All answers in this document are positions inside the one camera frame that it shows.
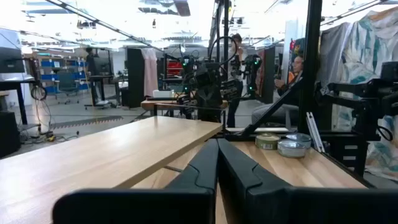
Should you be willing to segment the black partition panel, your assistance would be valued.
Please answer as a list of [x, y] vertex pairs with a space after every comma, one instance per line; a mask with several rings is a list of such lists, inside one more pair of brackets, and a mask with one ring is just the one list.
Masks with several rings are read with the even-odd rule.
[[140, 107], [144, 100], [144, 57], [141, 49], [126, 49], [128, 72], [128, 105], [130, 108]]

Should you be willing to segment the silver tuna can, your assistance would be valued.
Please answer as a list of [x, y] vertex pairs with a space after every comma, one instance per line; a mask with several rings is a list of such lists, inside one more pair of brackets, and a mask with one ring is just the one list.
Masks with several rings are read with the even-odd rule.
[[284, 157], [301, 158], [305, 156], [306, 150], [305, 145], [290, 139], [283, 139], [277, 143], [277, 151]]
[[303, 133], [288, 133], [286, 138], [303, 144], [306, 148], [312, 145], [312, 137]]

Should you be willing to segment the teal white patterned cloth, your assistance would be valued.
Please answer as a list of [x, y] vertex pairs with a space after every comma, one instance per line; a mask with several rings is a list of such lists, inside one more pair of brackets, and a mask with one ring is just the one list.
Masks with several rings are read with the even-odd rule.
[[[358, 84], [379, 78], [384, 62], [398, 62], [398, 6], [371, 11], [349, 26], [335, 82]], [[370, 144], [365, 168], [376, 176], [398, 181], [398, 115], [385, 116], [378, 125], [394, 138]]]

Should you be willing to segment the office chair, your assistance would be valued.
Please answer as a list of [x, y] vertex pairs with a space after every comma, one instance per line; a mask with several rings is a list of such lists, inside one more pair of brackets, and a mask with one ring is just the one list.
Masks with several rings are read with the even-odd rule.
[[65, 99], [63, 101], [64, 105], [71, 103], [70, 96], [75, 95], [78, 96], [80, 92], [79, 82], [75, 79], [74, 74], [68, 72], [58, 72], [58, 80], [55, 82], [57, 85], [57, 92], [55, 94], [55, 98], [58, 101], [58, 104], [61, 101], [58, 99], [59, 94], [65, 95]]

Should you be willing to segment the grey sawtooth floor mat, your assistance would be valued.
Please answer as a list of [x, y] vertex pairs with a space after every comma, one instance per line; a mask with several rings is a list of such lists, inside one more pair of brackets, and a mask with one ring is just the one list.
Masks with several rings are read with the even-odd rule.
[[72, 128], [77, 126], [86, 126], [92, 124], [102, 124], [113, 121], [122, 120], [122, 116], [105, 116], [101, 118], [91, 118], [91, 119], [83, 119], [78, 121], [67, 121], [61, 123], [54, 123], [50, 125], [50, 129], [64, 129], [64, 128]]

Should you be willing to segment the grey hanging cloth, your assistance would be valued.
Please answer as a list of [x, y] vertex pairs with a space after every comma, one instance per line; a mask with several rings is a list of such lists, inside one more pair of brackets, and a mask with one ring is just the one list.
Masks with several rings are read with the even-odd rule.
[[345, 22], [322, 32], [319, 54], [320, 68], [317, 73], [317, 81], [321, 83], [322, 87], [341, 80], [343, 50], [352, 28], [352, 23]]

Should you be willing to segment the silver aluminium profile bar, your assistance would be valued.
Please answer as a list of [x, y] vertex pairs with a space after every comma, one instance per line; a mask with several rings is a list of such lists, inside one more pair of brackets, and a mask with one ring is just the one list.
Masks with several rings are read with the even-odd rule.
[[307, 115], [307, 117], [306, 117], [307, 126], [308, 126], [308, 130], [310, 131], [310, 135], [312, 137], [313, 144], [318, 152], [325, 153], [325, 148], [323, 146], [323, 143], [322, 143], [322, 140], [320, 137], [320, 133], [319, 133], [317, 124], [315, 122], [313, 113], [307, 112], [306, 115]]

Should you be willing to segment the blue storage bins rack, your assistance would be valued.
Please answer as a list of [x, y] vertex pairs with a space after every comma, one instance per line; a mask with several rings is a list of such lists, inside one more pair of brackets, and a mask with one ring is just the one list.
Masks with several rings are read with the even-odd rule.
[[58, 92], [58, 87], [73, 81], [80, 90], [86, 91], [86, 62], [78, 59], [44, 58], [39, 62], [40, 81], [50, 93]]

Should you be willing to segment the gold can green label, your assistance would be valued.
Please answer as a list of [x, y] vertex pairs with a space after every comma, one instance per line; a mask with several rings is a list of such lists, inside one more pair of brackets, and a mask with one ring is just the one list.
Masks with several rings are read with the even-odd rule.
[[277, 143], [280, 140], [275, 134], [262, 133], [256, 136], [255, 144], [259, 149], [277, 150]]

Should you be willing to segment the black cabinet silver labels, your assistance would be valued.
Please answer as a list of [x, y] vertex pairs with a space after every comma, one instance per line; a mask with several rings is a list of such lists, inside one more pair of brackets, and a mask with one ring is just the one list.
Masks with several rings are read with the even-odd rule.
[[369, 145], [367, 141], [354, 134], [326, 134], [322, 135], [322, 140], [330, 145], [328, 153], [331, 157], [363, 177]]

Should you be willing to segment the black standing desk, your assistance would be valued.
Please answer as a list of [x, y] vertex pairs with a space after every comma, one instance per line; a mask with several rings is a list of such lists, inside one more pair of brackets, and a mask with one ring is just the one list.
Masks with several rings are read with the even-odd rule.
[[[115, 89], [115, 95], [112, 99], [115, 99], [116, 102], [112, 103], [105, 98], [104, 92], [104, 80], [108, 79], [113, 85]], [[109, 105], [110, 108], [117, 108], [121, 102], [120, 100], [120, 87], [119, 80], [113, 80], [112, 75], [94, 75], [89, 76], [90, 90], [91, 90], [91, 104], [85, 105], [85, 107], [100, 107], [104, 108]]]

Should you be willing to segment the black desk with box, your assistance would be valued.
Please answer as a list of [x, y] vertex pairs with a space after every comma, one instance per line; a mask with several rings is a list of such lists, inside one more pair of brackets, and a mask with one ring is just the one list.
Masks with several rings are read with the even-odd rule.
[[0, 91], [15, 90], [17, 92], [21, 121], [23, 125], [28, 125], [22, 84], [40, 86], [36, 59], [23, 57], [22, 51], [19, 49], [0, 47], [0, 74], [3, 73], [20, 73], [22, 75], [20, 78], [15, 77], [5, 80], [0, 78]]

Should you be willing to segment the person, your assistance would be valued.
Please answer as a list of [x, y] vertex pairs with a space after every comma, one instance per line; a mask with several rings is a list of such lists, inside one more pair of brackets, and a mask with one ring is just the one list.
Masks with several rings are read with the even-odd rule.
[[241, 66], [237, 67], [231, 65], [231, 62], [236, 60], [236, 56], [238, 56], [239, 62], [243, 62], [247, 54], [245, 50], [241, 47], [243, 39], [240, 36], [240, 34], [236, 33], [231, 37], [233, 41], [231, 41], [231, 48], [228, 51], [228, 57], [232, 57], [233, 59], [228, 63], [228, 81], [230, 80], [234, 81], [239, 97], [230, 101], [228, 109], [227, 126], [229, 128], [235, 128], [236, 127], [235, 114], [239, 106], [240, 102], [239, 98], [241, 97], [243, 92], [243, 80], [242, 80], [242, 75], [239, 73], [241, 71]]
[[[85, 49], [87, 56], [86, 56], [86, 62], [88, 65], [88, 76], [96, 76], [96, 65], [95, 65], [95, 57], [96, 55], [93, 53], [93, 49], [91, 47], [87, 47]], [[96, 87], [96, 82], [95, 81], [90, 81], [91, 85], [91, 94], [94, 100], [94, 104], [97, 104], [98, 102], [98, 94], [97, 94], [97, 87]]]
[[[293, 71], [289, 72], [288, 83], [283, 80], [275, 79], [275, 87], [277, 89], [278, 95], [281, 97], [287, 90], [296, 84], [297, 80], [302, 76], [303, 72], [303, 55], [298, 55], [295, 57], [293, 62]], [[252, 123], [255, 123], [270, 107], [272, 104], [264, 104], [255, 108], [251, 115]], [[271, 123], [285, 124], [285, 110], [280, 107], [269, 120]]]

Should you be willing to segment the wooden background table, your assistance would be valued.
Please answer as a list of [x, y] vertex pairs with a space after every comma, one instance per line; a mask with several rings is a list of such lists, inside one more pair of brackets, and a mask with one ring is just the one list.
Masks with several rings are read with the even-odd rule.
[[182, 114], [193, 114], [197, 113], [199, 118], [202, 117], [220, 117], [222, 111], [227, 108], [228, 102], [223, 100], [220, 105], [215, 103], [209, 105], [196, 100], [186, 100], [185, 102], [179, 102], [176, 98], [149, 98], [141, 102], [141, 107], [150, 111], [153, 115], [156, 115], [158, 111], [169, 111], [169, 116], [174, 116], [174, 111], [179, 110]]

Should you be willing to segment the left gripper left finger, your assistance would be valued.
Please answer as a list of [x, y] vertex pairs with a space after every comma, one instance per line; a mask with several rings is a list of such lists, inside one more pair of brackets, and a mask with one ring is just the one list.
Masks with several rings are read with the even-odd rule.
[[215, 224], [218, 141], [162, 189], [82, 189], [59, 198], [53, 224]]

